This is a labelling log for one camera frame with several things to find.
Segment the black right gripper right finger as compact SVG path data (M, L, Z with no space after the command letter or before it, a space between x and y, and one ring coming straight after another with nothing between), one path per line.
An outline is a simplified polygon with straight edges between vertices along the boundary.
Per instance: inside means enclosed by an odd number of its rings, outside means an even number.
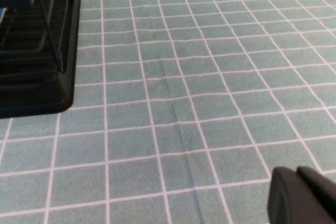
M335 183L308 166L299 166L297 174L304 180L323 206L335 206Z

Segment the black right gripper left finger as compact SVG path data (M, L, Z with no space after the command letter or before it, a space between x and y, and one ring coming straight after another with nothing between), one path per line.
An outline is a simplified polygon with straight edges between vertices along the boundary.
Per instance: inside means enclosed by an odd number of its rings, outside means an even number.
M335 223L335 206L323 206L297 170L272 171L267 212L270 223Z

